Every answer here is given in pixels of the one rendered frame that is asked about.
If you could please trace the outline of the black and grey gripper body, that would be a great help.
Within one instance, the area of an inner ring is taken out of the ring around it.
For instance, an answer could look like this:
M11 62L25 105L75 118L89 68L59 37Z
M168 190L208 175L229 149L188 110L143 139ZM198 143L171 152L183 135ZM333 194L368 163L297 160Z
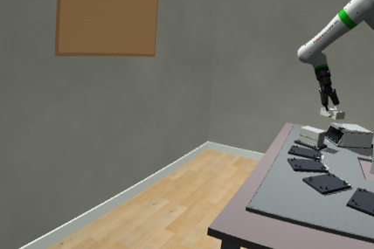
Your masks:
M320 84L320 87L323 87L323 90L324 90L324 93L327 93L327 88L331 88L331 79L329 76L325 76L325 77L322 77L319 79L319 84Z

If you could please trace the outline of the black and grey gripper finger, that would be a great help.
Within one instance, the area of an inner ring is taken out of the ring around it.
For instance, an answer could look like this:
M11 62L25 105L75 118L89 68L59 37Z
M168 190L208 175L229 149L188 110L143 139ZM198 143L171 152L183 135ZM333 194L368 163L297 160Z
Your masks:
M334 108L336 110L339 110L339 107L338 107L339 100L338 100L337 95L336 95L336 90L335 89L331 89L331 88L329 90L331 92L331 94L329 95L329 97L330 97L330 99L332 100L332 102L334 104Z
M329 116L331 116L331 112L330 112L330 109L329 109L329 88L327 88L327 93L324 93L323 88L319 89L319 92L320 92L320 95L321 95L322 104L326 109L327 117L329 117Z

